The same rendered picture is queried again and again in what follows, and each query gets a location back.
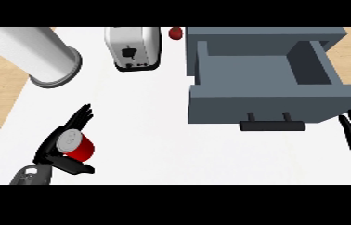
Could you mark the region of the grey open drawer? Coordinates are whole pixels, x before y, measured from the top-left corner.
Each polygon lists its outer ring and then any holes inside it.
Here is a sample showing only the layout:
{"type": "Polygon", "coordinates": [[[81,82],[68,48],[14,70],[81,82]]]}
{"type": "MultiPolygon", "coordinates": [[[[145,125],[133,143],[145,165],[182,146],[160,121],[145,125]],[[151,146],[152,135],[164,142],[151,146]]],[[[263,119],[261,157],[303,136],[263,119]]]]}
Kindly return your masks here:
{"type": "Polygon", "coordinates": [[[295,121],[319,123],[351,110],[351,85],[317,41],[300,42],[285,56],[213,56],[202,41],[196,57],[189,123],[236,124],[249,113],[260,121],[289,113],[295,121]]]}

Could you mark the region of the small red object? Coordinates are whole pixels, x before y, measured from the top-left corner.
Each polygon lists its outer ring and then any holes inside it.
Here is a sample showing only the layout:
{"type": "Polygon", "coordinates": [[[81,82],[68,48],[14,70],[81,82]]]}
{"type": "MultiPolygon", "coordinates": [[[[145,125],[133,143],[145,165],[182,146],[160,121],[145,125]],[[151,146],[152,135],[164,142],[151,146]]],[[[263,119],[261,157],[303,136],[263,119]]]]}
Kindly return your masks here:
{"type": "Polygon", "coordinates": [[[168,37],[173,40],[180,40],[183,38],[183,29],[180,27],[173,27],[168,31],[168,37]]]}

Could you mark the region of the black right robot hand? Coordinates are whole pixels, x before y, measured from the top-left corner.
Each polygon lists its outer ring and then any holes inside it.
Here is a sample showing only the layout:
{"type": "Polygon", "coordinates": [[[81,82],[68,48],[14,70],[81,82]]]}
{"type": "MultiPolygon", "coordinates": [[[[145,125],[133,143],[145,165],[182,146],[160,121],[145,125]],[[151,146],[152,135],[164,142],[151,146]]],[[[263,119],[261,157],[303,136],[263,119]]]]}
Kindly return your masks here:
{"type": "Polygon", "coordinates": [[[347,112],[348,116],[339,116],[339,122],[344,129],[344,135],[348,143],[348,147],[351,149],[351,110],[347,112]]]}

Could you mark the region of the white cylindrical appliance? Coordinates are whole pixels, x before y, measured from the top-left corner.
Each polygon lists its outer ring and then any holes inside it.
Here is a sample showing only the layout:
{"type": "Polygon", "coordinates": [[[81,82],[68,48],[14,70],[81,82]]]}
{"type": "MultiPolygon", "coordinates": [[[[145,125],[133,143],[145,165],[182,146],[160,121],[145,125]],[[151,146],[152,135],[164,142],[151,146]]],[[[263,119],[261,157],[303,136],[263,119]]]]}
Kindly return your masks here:
{"type": "Polygon", "coordinates": [[[0,55],[42,88],[62,86],[81,70],[81,54],[50,27],[0,27],[0,55]]]}

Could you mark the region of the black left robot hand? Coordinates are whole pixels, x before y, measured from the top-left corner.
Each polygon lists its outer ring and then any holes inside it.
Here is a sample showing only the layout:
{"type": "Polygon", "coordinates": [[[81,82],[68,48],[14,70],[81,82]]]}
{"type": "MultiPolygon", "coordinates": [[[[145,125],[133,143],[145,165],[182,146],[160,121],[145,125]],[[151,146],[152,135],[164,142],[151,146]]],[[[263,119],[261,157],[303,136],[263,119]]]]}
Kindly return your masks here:
{"type": "Polygon", "coordinates": [[[58,169],[68,172],[71,175],[78,175],[81,173],[95,173],[95,168],[90,165],[86,165],[77,159],[65,156],[56,148],[56,142],[62,133],[70,129],[83,130],[92,117],[93,114],[90,105],[86,104],[71,116],[68,122],[52,131],[44,142],[42,143],[33,159],[33,162],[37,165],[52,165],[58,169]]]}

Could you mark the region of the red can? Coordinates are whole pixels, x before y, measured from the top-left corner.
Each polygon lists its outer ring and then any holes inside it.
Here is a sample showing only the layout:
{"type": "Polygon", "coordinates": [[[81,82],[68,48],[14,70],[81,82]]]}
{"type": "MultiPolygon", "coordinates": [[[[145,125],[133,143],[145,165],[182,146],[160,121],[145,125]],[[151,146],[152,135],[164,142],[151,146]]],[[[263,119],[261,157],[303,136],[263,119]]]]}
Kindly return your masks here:
{"type": "Polygon", "coordinates": [[[95,153],[93,143],[78,129],[70,129],[62,133],[56,141],[56,149],[78,162],[84,162],[95,153]]]}

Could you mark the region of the grey cabinet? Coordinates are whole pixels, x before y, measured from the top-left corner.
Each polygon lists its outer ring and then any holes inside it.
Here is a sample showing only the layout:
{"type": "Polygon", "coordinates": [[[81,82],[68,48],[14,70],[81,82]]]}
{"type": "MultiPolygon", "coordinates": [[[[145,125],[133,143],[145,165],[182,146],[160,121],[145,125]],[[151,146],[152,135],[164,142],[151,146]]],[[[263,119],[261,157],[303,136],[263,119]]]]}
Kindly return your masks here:
{"type": "Polygon", "coordinates": [[[210,56],[285,56],[301,41],[328,51],[345,36],[342,27],[186,27],[186,75],[195,75],[199,42],[210,56]]]}

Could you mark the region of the silver toaster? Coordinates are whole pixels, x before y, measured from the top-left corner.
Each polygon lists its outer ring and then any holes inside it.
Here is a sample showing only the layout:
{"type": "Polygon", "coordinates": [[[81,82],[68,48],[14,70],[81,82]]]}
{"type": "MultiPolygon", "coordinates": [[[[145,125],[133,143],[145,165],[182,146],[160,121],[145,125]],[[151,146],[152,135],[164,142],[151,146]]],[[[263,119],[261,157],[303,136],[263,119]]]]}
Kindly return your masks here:
{"type": "Polygon", "coordinates": [[[162,33],[160,27],[106,27],[105,41],[121,72],[155,70],[161,65],[162,33]]]}

